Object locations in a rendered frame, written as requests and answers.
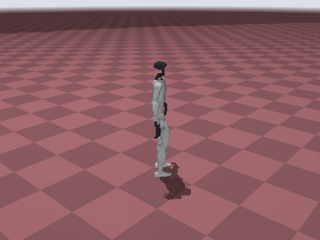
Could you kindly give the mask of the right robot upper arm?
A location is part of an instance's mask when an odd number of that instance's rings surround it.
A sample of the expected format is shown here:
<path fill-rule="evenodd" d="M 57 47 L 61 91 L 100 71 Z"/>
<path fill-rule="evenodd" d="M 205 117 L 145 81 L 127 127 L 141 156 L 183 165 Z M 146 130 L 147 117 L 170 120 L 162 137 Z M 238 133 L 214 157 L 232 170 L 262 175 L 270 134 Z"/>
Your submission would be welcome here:
<path fill-rule="evenodd" d="M 162 90 L 162 83 L 161 82 L 156 82 L 153 87 L 153 97 L 152 97 L 152 106 L 154 102 L 157 102 L 159 96 L 160 96 L 160 91 Z M 158 103 L 159 104 L 159 103 Z"/>

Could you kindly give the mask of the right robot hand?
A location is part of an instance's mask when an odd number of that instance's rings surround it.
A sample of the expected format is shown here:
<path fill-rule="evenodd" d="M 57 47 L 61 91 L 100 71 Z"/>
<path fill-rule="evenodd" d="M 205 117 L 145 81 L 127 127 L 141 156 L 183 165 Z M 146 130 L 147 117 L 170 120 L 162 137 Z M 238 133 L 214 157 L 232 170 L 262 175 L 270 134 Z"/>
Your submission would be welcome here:
<path fill-rule="evenodd" d="M 154 139 L 157 139 L 161 134 L 161 128 L 160 128 L 160 124 L 158 125 L 158 123 L 155 121 L 154 122 L 154 126 L 156 127 L 156 130 L 155 130 L 155 132 L 156 132 L 156 135 L 155 135 L 155 137 L 154 137 Z"/>

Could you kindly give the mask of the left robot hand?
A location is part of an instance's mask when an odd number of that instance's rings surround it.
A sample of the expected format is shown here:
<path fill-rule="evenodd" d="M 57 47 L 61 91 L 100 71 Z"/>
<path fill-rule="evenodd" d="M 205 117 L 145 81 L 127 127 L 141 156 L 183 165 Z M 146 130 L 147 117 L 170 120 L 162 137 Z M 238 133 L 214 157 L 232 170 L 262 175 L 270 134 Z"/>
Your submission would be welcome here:
<path fill-rule="evenodd" d="M 164 111 L 164 116 L 167 114 L 167 105 L 168 105 L 168 104 L 167 104 L 166 102 L 164 102 L 164 105 L 163 105 L 163 106 L 164 106 L 164 109 L 165 109 L 165 111 Z"/>

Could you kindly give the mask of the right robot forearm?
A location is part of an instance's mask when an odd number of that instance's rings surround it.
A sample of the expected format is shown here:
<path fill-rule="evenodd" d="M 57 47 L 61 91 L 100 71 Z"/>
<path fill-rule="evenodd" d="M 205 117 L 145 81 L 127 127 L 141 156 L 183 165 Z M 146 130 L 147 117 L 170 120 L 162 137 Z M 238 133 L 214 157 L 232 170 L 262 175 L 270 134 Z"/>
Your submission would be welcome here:
<path fill-rule="evenodd" d="M 157 122 L 157 125 L 160 124 L 160 120 L 159 120 L 159 103 L 158 102 L 154 102 L 153 106 L 152 106 L 152 112 L 153 112 L 153 121 Z M 153 123 L 154 123 L 153 122 Z M 154 123 L 155 124 L 155 123 Z"/>

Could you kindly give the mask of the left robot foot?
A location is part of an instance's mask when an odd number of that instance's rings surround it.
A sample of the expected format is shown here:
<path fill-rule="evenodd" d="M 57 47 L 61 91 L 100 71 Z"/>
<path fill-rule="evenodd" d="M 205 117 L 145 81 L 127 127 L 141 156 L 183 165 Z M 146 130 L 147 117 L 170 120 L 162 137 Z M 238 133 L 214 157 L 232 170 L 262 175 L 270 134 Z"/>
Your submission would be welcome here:
<path fill-rule="evenodd" d="M 163 167 L 169 167 L 169 166 L 171 166 L 170 163 L 164 163 L 164 165 L 163 165 Z M 154 164 L 154 168 L 158 168 L 158 162 L 156 162 L 156 163 Z"/>

